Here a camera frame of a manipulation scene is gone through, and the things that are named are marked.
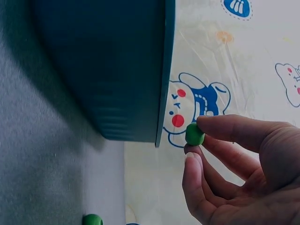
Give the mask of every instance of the gray fabric surface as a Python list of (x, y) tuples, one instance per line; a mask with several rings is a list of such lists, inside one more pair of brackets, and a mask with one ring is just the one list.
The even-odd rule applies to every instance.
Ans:
[(124, 143), (99, 136), (33, 32), (26, 0), (0, 0), (0, 224), (125, 224)]

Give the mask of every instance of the rabbit ear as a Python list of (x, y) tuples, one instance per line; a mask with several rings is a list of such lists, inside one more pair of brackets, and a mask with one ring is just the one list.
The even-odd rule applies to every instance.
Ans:
[(202, 81), (200, 81), (197, 77), (191, 74), (181, 73), (179, 74), (179, 80), (193, 89), (202, 89), (206, 87)]

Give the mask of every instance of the green clay ball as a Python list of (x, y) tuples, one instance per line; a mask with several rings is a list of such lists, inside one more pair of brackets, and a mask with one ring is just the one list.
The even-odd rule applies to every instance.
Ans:
[(204, 141), (205, 133), (202, 132), (196, 123), (191, 123), (187, 126), (186, 130), (186, 142), (189, 145), (197, 146), (201, 145)]
[(83, 225), (103, 225), (103, 221), (100, 216), (95, 214), (88, 214), (82, 219)]

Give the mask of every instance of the teal container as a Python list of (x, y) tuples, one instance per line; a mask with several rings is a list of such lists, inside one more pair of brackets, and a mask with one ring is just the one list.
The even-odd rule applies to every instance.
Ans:
[(31, 0), (53, 66), (96, 130), (160, 143), (175, 0)]

